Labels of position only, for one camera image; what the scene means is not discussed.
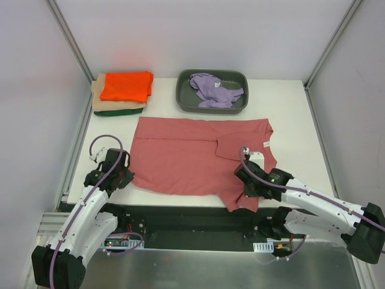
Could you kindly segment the pink t shirt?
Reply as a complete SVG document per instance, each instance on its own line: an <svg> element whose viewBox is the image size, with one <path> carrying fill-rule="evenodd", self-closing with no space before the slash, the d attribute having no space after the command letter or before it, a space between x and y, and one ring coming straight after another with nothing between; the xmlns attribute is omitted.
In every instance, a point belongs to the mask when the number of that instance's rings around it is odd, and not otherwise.
<svg viewBox="0 0 385 289"><path fill-rule="evenodd" d="M277 165L270 149L268 119L191 120L141 117L131 145L134 186L161 194L217 195L228 211L257 211L259 199L244 196L235 174L245 146L264 157L264 169Z"/></svg>

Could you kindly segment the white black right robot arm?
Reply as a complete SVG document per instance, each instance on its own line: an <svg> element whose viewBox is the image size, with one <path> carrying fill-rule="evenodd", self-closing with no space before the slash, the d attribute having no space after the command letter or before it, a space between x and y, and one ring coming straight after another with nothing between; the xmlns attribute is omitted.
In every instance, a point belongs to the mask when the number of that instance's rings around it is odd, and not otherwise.
<svg viewBox="0 0 385 289"><path fill-rule="evenodd" d="M283 170L265 172L242 147L234 174L247 197L276 200L282 205L257 228L266 238L306 235L343 246L352 256L377 264L384 247L384 213L373 203L353 204L315 190Z"/></svg>

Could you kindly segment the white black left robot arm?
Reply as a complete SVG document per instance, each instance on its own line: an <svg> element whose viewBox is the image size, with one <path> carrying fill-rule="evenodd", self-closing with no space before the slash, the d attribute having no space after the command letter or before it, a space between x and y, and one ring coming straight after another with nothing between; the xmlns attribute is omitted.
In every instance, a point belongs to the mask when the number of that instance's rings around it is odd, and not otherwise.
<svg viewBox="0 0 385 289"><path fill-rule="evenodd" d="M109 202L134 178L127 151L108 149L87 174L79 200L63 226L45 246L32 252L35 283L47 288L79 288L92 256L110 234L128 231L126 208Z"/></svg>

